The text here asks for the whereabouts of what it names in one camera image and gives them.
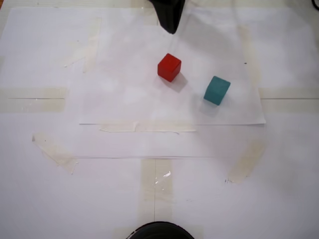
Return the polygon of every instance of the white paper sheet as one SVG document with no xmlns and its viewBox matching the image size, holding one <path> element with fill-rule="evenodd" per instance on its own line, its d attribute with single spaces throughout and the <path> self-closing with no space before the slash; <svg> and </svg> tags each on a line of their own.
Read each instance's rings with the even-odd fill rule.
<svg viewBox="0 0 319 239">
<path fill-rule="evenodd" d="M 243 8 L 237 12 L 241 24 L 249 27 L 256 49 L 262 76 L 258 87 L 275 88 L 277 98 L 276 88 L 288 95 L 287 88 L 292 87 L 305 91 L 305 98 L 319 97 L 319 55 L 310 20 L 313 13 L 313 21 L 318 22 L 318 12 L 312 7 L 306 12 L 288 7 Z"/>
<path fill-rule="evenodd" d="M 186 8 L 174 36 L 159 26 L 145 26 L 138 10 L 101 11 L 97 64 L 84 75 L 80 123 L 265 122 L 228 9 Z M 157 65 L 168 51 L 182 61 L 181 73 L 172 83 L 157 76 Z M 231 82 L 219 107 L 203 99 L 215 75 Z"/>
</svg>

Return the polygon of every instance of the black round object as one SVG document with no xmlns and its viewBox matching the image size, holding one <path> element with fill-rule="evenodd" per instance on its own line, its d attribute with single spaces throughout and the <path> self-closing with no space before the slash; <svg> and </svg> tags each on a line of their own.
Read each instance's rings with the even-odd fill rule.
<svg viewBox="0 0 319 239">
<path fill-rule="evenodd" d="M 313 2 L 315 9 L 317 9 L 319 11 L 319 6 L 317 5 L 316 0 L 312 0 L 312 2 Z"/>
<path fill-rule="evenodd" d="M 148 223 L 138 228 L 127 239 L 194 239 L 183 228 L 167 222 Z"/>
</svg>

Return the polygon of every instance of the white table surface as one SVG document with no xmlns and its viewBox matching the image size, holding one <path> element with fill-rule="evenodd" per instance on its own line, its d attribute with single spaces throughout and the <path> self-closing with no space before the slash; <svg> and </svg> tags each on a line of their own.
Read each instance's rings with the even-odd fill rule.
<svg viewBox="0 0 319 239">
<path fill-rule="evenodd" d="M 231 1 L 194 2 L 231 6 Z M 237 7 L 290 7 L 319 40 L 319 12 L 310 0 L 234 2 Z M 18 6 L 145 5 L 138 0 L 6 0 L 1 30 L 10 9 Z M 195 136 L 169 135 L 169 143 L 166 134 L 139 133 L 145 145 L 154 145 L 135 145 L 143 157 L 134 151 L 134 135 L 123 138 L 79 125 L 68 105 L 61 114 L 2 114 L 0 238 L 124 239 L 154 220 L 176 223 L 196 239 L 318 238 L 319 100 L 299 98 L 262 99 L 264 126 L 203 126 Z M 42 155 L 31 142 L 35 132 L 47 133 L 79 157 L 73 175 Z M 185 148 L 193 137 L 201 143 Z M 234 163 L 257 139 L 266 150 L 252 174 L 240 184 L 227 182 Z M 105 153 L 105 142 L 113 151 Z M 106 158 L 120 152 L 127 158 Z"/>
</svg>

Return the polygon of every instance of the white tabletop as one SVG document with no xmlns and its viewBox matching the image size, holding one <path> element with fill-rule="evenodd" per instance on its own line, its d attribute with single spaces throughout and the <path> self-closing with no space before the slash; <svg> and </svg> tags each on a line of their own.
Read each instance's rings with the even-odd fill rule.
<svg viewBox="0 0 319 239">
<path fill-rule="evenodd" d="M 230 7 L 233 1 L 193 2 Z M 310 30 L 318 42 L 319 12 L 310 0 L 234 2 L 242 9 L 239 17 L 249 11 L 245 7 L 273 10 L 273 19 L 279 9 L 292 11 L 287 19 L 296 26 L 292 32 Z M 143 0 L 6 0 L 1 32 L 10 9 L 21 6 L 150 7 Z M 256 16 L 245 19 L 242 27 L 253 29 Z M 273 21 L 267 22 L 265 27 L 271 27 Z M 271 55 L 258 50 L 267 36 L 254 33 L 255 48 L 244 44 L 243 49 L 250 77 L 260 88 L 265 125 L 198 126 L 196 134 L 136 133 L 144 142 L 137 145 L 134 134 L 123 137 L 79 125 L 68 105 L 63 114 L 0 114 L 0 238 L 124 239 L 152 221 L 178 224 L 196 239 L 318 238 L 319 75 L 307 81 L 309 75 L 292 74 L 306 83 L 279 79 L 273 84 L 267 80 L 272 75 L 280 78 L 297 69 L 292 63 L 270 74 L 263 63 Z M 308 66 L 318 53 L 301 57 Z M 32 143 L 37 132 L 78 158 L 73 175 Z M 112 150 L 105 151 L 106 142 Z M 260 145 L 265 151 L 259 154 Z M 230 182 L 245 158 L 253 162 L 252 172 Z"/>
</svg>

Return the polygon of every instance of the clear tape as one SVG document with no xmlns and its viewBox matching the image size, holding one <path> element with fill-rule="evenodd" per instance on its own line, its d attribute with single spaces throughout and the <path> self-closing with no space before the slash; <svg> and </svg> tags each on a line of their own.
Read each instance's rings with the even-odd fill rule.
<svg viewBox="0 0 319 239">
<path fill-rule="evenodd" d="M 0 113 L 59 113 L 66 95 L 66 88 L 1 88 Z"/>
</svg>

